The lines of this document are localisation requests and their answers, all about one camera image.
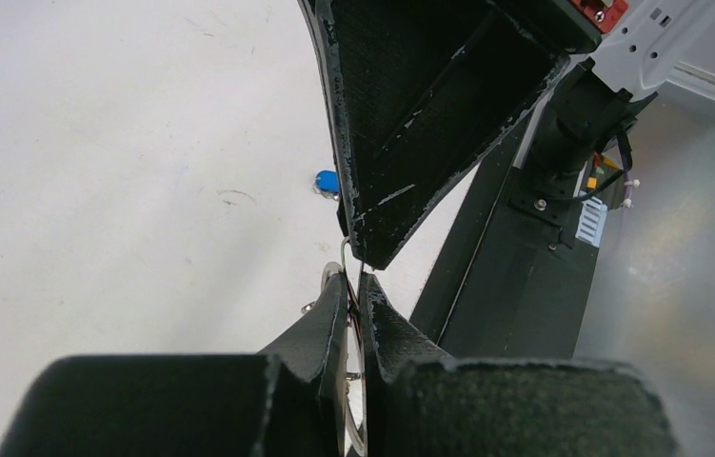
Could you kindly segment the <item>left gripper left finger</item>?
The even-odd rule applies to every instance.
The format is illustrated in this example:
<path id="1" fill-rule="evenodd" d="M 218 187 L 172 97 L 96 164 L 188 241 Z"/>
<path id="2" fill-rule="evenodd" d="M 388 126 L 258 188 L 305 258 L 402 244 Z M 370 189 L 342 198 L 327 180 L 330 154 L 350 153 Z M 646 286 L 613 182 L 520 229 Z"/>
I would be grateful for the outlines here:
<path id="1" fill-rule="evenodd" d="M 31 384 L 1 456 L 341 456 L 331 285 L 251 354 L 81 355 Z"/>

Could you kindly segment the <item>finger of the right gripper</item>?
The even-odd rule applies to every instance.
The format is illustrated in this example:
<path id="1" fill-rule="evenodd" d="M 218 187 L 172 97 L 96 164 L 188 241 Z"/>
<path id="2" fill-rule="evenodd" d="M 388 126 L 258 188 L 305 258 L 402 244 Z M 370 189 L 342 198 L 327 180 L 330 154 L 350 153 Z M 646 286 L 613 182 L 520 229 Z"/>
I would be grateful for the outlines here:
<path id="1" fill-rule="evenodd" d="M 571 1 L 299 5 L 354 257 L 389 266 L 457 183 L 602 32 Z"/>

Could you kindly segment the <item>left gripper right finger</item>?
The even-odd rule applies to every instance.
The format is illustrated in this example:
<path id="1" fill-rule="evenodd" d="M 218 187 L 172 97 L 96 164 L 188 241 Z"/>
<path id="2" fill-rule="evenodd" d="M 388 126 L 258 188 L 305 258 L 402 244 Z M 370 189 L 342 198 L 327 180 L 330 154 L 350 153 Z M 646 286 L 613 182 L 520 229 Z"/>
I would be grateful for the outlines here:
<path id="1" fill-rule="evenodd" d="M 359 280 L 369 456 L 672 456 L 655 392 L 601 361 L 456 358 Z"/>

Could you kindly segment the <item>large silver keyring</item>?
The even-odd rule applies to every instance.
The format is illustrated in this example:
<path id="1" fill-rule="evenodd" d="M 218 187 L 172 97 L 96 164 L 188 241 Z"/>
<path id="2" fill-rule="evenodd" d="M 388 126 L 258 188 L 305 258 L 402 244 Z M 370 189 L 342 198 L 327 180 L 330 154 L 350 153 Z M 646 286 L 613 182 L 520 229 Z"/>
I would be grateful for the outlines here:
<path id="1" fill-rule="evenodd" d="M 339 293 L 331 301 L 332 331 L 328 339 L 331 354 L 337 356 L 333 372 L 336 430 L 341 433 L 338 443 L 343 446 L 342 456 L 367 455 L 367 416 L 365 408 L 352 408 L 352 400 L 364 401 L 365 364 L 363 343 L 358 329 L 357 299 L 348 279 L 347 250 L 351 240 L 347 236 L 340 244 L 340 260 L 325 264 L 321 277 L 321 291 L 331 285 Z"/>

